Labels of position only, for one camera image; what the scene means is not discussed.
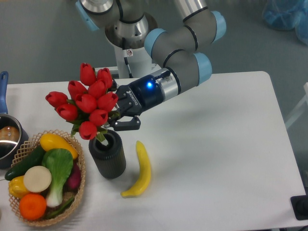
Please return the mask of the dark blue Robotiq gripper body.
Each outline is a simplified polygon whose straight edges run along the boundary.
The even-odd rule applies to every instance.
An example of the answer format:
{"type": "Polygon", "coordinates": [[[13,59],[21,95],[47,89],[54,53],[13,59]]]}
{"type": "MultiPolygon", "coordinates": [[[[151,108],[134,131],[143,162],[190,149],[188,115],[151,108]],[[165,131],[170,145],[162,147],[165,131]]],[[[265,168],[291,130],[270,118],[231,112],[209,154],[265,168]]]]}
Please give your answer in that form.
{"type": "Polygon", "coordinates": [[[157,79],[158,77],[147,75],[118,87],[117,111],[121,117],[139,116],[164,101],[163,90],[156,82],[157,79]]]}

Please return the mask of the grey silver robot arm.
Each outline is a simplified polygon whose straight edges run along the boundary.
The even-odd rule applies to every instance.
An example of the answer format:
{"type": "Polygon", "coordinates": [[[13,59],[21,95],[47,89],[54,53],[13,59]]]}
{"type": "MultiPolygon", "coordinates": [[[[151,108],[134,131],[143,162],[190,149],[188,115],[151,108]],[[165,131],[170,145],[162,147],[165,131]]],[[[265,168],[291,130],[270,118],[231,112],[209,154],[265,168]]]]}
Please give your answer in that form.
{"type": "Polygon", "coordinates": [[[116,114],[106,128],[137,130],[141,113],[207,81],[212,65],[200,48],[226,32],[224,17],[210,11],[204,0],[175,2],[183,26],[169,33],[158,28],[142,0],[79,0],[76,7],[93,31],[104,29],[113,45],[112,73],[130,78],[119,86],[116,114]]]}

